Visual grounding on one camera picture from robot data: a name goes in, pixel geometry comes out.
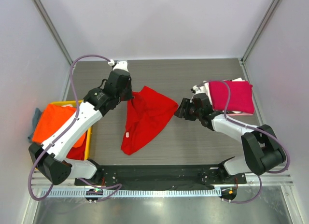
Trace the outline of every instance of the wall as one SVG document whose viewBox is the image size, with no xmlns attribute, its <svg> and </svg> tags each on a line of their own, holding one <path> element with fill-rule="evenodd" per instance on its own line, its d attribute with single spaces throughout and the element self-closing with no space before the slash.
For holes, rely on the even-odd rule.
<svg viewBox="0 0 309 224">
<path fill-rule="evenodd" d="M 272 0 L 41 0 L 72 58 L 241 57 Z"/>
<path fill-rule="evenodd" d="M 21 223 L 29 199 L 34 109 L 62 98 L 68 63 L 31 0 L 0 0 L 0 217 Z"/>
<path fill-rule="evenodd" d="M 291 154 L 290 171 L 304 213 L 309 177 L 309 0 L 283 0 L 247 60 L 266 123 Z"/>
</svg>

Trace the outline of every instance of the gray floor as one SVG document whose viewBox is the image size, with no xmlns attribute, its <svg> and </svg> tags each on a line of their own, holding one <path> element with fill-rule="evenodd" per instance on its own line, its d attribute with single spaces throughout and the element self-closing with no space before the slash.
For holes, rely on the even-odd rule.
<svg viewBox="0 0 309 224">
<path fill-rule="evenodd" d="M 104 61 L 78 63 L 74 84 L 79 99 L 99 86 L 110 69 Z M 192 86 L 203 80 L 243 77 L 237 59 L 134 60 L 128 62 L 128 69 L 134 91 L 146 85 L 177 103 L 190 98 Z M 71 90 L 67 100 L 74 100 Z M 257 124 L 255 116 L 240 120 Z M 173 117 L 153 141 L 129 156 L 120 149 L 125 124 L 126 103 L 122 102 L 93 126 L 90 158 L 106 165 L 216 164 L 242 154 L 241 144 L 228 136 L 204 128 L 199 121 Z"/>
<path fill-rule="evenodd" d="M 239 187 L 248 200 L 258 187 Z M 123 198 L 90 204 L 84 198 L 47 198 L 39 202 L 34 224 L 292 224 L 280 186 L 265 186 L 245 204 L 218 197 Z"/>
</svg>

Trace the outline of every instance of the yellow bin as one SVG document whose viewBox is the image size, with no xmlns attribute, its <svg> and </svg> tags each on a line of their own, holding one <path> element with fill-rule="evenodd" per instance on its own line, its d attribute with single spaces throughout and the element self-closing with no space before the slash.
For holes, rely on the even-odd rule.
<svg viewBox="0 0 309 224">
<path fill-rule="evenodd" d="M 56 105 L 56 106 L 65 106 L 65 105 L 72 105 L 73 107 L 76 107 L 76 101 L 63 101 L 63 102 L 52 102 L 51 104 Z M 84 160 L 87 160 L 89 157 L 89 151 L 90 151 L 90 139 L 91 139 L 91 129 L 90 127 L 87 130 L 87 138 L 86 138 L 86 148 L 85 148 L 85 157 Z"/>
</svg>

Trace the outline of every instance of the blue cloth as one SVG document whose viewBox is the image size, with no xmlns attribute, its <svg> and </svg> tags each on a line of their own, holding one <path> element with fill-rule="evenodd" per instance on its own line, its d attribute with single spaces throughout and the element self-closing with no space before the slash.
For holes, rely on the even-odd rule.
<svg viewBox="0 0 309 224">
<path fill-rule="evenodd" d="M 34 134 L 34 130 L 38 125 L 38 122 L 40 120 L 41 115 L 42 115 L 42 111 L 40 111 L 39 108 L 36 108 L 35 112 L 34 112 L 34 116 L 32 118 L 32 133 L 28 136 L 28 141 L 30 143 L 32 143 L 32 137 L 33 137 L 33 134 Z"/>
</svg>

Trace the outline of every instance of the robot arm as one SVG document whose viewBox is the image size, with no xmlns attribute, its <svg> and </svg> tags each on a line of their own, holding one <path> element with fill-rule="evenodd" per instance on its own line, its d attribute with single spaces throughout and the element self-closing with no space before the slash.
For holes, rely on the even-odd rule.
<svg viewBox="0 0 309 224">
<path fill-rule="evenodd" d="M 281 146 L 256 130 L 263 130 L 275 137 L 270 126 L 253 126 L 230 117 L 225 118 L 222 111 L 212 109 L 209 97 L 200 87 L 193 87 L 192 92 L 193 97 L 183 98 L 174 115 L 190 121 L 198 119 L 204 127 L 226 134 L 242 143 L 244 156 L 232 157 L 219 164 L 218 172 L 223 178 L 244 172 L 262 175 L 286 160 Z"/>
<path fill-rule="evenodd" d="M 42 151 L 56 138 L 58 140 L 39 161 L 37 169 L 54 185 L 58 185 L 67 178 L 85 178 L 91 183 L 97 183 L 102 178 L 102 170 L 92 161 L 78 161 L 67 159 L 66 156 L 74 143 L 88 130 L 90 126 L 100 120 L 108 111 L 114 109 L 121 101 L 132 99 L 131 76 L 127 70 L 126 61 L 118 61 L 113 66 L 104 88 L 94 88 L 84 97 L 76 113 L 50 138 L 41 145 L 33 143 L 29 147 L 33 162 Z M 61 137 L 60 134 L 74 125 Z"/>
</svg>

